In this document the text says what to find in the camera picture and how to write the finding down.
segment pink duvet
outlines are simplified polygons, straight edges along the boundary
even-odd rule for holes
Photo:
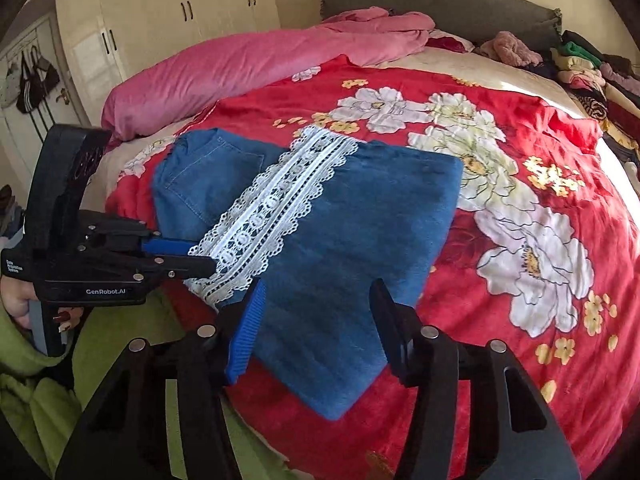
[[[215,101],[261,88],[340,54],[364,66],[422,50],[433,20],[379,7],[334,16],[306,30],[235,34],[205,41],[114,88],[102,110],[111,147],[149,136]]]

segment silver screw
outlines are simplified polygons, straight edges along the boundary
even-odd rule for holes
[[[140,352],[146,346],[144,339],[134,339],[129,343],[129,350],[132,352]]]
[[[491,350],[498,352],[498,354],[504,354],[507,351],[507,345],[504,341],[494,339],[489,343]]]
[[[427,325],[423,326],[420,329],[420,334],[422,335],[422,337],[425,337],[427,339],[436,339],[440,335],[440,332],[438,332],[438,329],[436,327]]]
[[[197,331],[197,334],[203,338],[211,337],[215,333],[216,333],[216,327],[214,327],[213,325],[203,325]]]

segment door handle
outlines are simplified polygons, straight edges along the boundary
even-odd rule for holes
[[[65,105],[67,105],[67,106],[71,102],[71,100],[69,99],[69,92],[67,92],[66,88],[64,88],[64,87],[60,91],[60,95],[58,97],[56,97],[56,102],[60,101],[60,99],[62,99],[65,102]]]
[[[107,56],[109,55],[109,45],[107,44],[107,38],[104,35],[104,32],[102,33],[102,40],[104,41],[104,47],[107,49]]]
[[[111,34],[111,44],[113,45],[113,51],[117,51],[118,46],[116,45],[116,40],[113,37],[113,31],[111,29],[109,29],[109,34]]]

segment wardrobe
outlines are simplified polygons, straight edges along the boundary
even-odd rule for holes
[[[275,0],[56,0],[60,35],[93,124],[118,83],[201,41],[280,28]]]

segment white lace trim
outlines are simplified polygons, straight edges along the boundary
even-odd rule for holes
[[[334,168],[358,150],[358,141],[319,126],[307,126],[290,151],[255,177],[218,224],[189,254],[218,261],[210,278],[185,280],[189,290],[215,307],[236,290],[249,287],[254,276],[280,253],[283,238],[298,228],[298,218],[311,211],[322,195],[322,183]]]

